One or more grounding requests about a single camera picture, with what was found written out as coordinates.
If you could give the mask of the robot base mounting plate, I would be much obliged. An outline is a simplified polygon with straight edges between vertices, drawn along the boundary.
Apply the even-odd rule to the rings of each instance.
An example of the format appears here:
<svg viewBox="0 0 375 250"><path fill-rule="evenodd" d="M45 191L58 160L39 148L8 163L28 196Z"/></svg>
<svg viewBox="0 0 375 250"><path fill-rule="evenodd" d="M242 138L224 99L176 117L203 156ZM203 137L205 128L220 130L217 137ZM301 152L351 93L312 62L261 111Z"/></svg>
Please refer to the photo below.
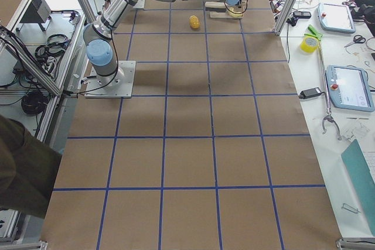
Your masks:
<svg viewBox="0 0 375 250"><path fill-rule="evenodd" d="M87 98L131 98L134 85L136 61L119 61L118 71L115 75L98 76L94 67L90 75L94 76L86 84Z"/></svg>

